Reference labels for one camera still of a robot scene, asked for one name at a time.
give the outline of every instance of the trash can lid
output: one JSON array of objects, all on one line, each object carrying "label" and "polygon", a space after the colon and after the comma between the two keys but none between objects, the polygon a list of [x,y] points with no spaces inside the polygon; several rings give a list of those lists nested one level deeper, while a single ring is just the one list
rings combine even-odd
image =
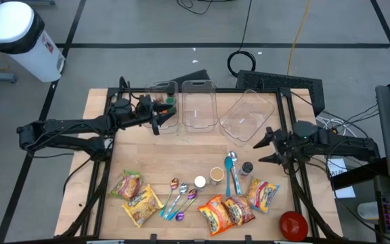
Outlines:
[{"label": "trash can lid", "polygon": [[14,1],[0,4],[0,43],[21,39],[33,20],[34,11],[26,3]]}]

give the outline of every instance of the red bowl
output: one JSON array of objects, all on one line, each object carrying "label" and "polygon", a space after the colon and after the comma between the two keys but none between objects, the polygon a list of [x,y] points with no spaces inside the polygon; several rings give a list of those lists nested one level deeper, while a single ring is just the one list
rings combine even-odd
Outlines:
[{"label": "red bowl", "polygon": [[282,214],[279,227],[289,241],[303,241],[308,235],[308,223],[301,214],[295,211]]}]

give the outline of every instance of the snack bag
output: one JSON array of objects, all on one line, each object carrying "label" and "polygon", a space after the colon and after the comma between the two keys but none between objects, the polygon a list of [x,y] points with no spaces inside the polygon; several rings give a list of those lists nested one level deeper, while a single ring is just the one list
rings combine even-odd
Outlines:
[{"label": "snack bag", "polygon": [[278,185],[252,177],[251,186],[249,186],[248,190],[248,200],[251,203],[251,207],[262,213],[268,213],[270,202],[278,189]]},{"label": "snack bag", "polygon": [[225,205],[228,208],[231,221],[238,226],[255,219],[251,205],[245,196],[229,197],[227,201],[225,201]]},{"label": "snack bag", "polygon": [[201,214],[207,218],[210,226],[210,235],[214,236],[233,226],[228,212],[222,203],[222,195],[213,197],[206,205],[198,208]]},{"label": "snack bag", "polygon": [[130,201],[141,188],[142,176],[139,172],[125,170],[123,179],[111,190],[111,195]]},{"label": "snack bag", "polygon": [[143,191],[133,197],[130,202],[124,204],[123,207],[133,223],[140,228],[157,209],[163,208],[163,204],[148,184]]}]

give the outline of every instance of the white trash can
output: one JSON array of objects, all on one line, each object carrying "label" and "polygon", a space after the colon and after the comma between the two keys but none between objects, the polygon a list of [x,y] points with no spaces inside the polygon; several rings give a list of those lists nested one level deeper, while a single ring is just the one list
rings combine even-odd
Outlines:
[{"label": "white trash can", "polygon": [[65,58],[45,31],[45,23],[21,2],[0,5],[0,52],[10,55],[42,82],[61,77]]}]

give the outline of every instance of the wooden table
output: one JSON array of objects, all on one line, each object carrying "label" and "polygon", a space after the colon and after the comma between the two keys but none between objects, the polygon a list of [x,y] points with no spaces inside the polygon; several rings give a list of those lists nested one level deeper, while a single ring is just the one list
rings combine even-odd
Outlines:
[{"label": "wooden table", "polygon": [[[107,89],[91,89],[89,91],[83,115],[84,119],[93,119],[103,114],[106,92]],[[294,89],[294,92],[310,101],[309,93],[306,89]],[[218,116],[223,115],[241,95],[236,93],[216,94]],[[133,224],[126,211],[121,207],[126,201],[107,195],[100,238],[149,239],[150,234],[157,234],[158,239],[168,240],[243,240],[245,235],[251,235],[253,240],[283,240],[284,237],[278,228],[280,216],[286,211],[294,210],[290,180],[284,174],[281,166],[258,162],[258,158],[274,152],[273,146],[257,150],[252,149],[252,146],[264,136],[266,126],[271,126],[274,130],[280,128],[275,94],[261,95],[275,106],[275,111],[262,129],[254,135],[248,144],[242,147],[237,147],[224,137],[219,131],[219,125],[212,132],[187,132],[184,125],[181,124],[181,115],[176,134],[153,136],[151,130],[144,126],[131,127],[125,131],[119,130],[116,134],[107,192],[110,192],[121,179],[121,173],[124,169],[140,171],[144,176],[142,188],[150,184],[162,203],[164,203],[170,191],[169,182],[171,179],[177,177],[180,183],[187,182],[190,188],[193,188],[196,176],[204,176],[209,180],[210,169],[213,167],[222,167],[224,169],[223,161],[228,151],[235,150],[238,154],[237,168],[241,166],[241,163],[250,161],[255,167],[253,171],[254,176],[280,185],[280,189],[270,205],[268,214],[254,211],[255,220],[243,226],[235,226],[225,233],[211,237],[207,221],[201,216],[198,207],[204,205],[209,199],[218,194],[222,194],[225,200],[225,181],[219,186],[207,185],[204,191],[199,192],[197,200],[185,212],[185,219],[182,222],[163,220],[157,211],[141,228],[137,228]],[[310,105],[296,96],[293,96],[292,100],[297,120],[316,122]],[[285,98],[283,101],[284,111],[288,118],[287,127],[291,128]],[[88,138],[92,135],[83,134],[82,137]],[[76,152],[72,160],[71,171],[76,169],[87,158],[88,155],[84,152]],[[313,160],[312,163],[321,164],[316,160]],[[60,216],[56,226],[56,235],[61,234],[71,225],[85,205],[92,168],[93,164],[90,163],[79,173],[75,174],[67,184],[66,194],[62,201]],[[337,234],[342,235],[333,192],[325,172],[317,167],[308,165],[307,175],[315,207],[330,227]],[[240,178],[243,193],[246,193],[250,178]],[[173,198],[178,194],[177,192],[177,190],[174,191]],[[303,215],[309,223],[306,208],[302,203],[301,205]],[[94,208],[91,211],[89,234],[93,232],[96,213],[97,210]]]}]

